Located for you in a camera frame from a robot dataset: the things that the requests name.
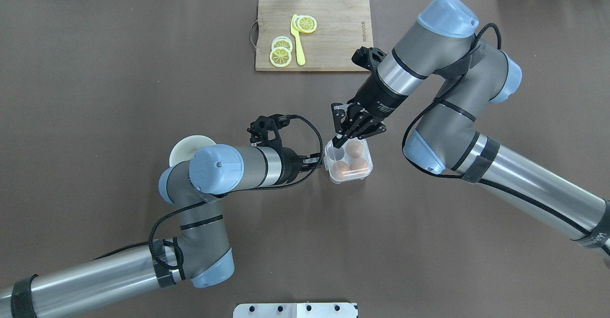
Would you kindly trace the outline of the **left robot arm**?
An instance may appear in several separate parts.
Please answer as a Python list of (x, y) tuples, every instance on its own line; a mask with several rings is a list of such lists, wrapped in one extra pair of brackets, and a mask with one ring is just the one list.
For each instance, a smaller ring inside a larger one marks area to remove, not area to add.
[(233, 191), (294, 185), (313, 171), (322, 155), (300, 156), (270, 146), (203, 146), (189, 160), (170, 166), (159, 180), (162, 198), (175, 210), (181, 235), (155, 238), (86, 264), (46, 276), (32, 275), (1, 291), (3, 318), (61, 318), (78, 315), (166, 289), (185, 280), (214, 286), (234, 272), (221, 199)]

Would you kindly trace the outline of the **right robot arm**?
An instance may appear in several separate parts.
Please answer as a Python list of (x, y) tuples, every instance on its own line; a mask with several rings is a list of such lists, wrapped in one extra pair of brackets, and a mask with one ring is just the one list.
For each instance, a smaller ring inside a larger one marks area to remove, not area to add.
[(499, 28), (480, 28), (460, 0), (433, 0), (388, 52), (360, 47), (352, 62), (370, 73), (355, 96), (333, 103), (334, 148), (386, 130), (390, 116), (425, 79), (444, 84), (408, 125), (401, 148), (420, 172), (457, 179), (492, 194), (609, 260), (609, 201), (563, 179), (474, 127), (490, 104), (521, 82)]

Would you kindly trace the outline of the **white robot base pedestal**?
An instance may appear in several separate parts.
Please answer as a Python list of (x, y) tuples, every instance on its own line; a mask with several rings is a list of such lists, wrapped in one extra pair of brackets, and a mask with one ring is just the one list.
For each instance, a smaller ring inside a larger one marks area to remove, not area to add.
[(356, 303), (242, 303), (235, 307), (233, 318), (357, 318)]

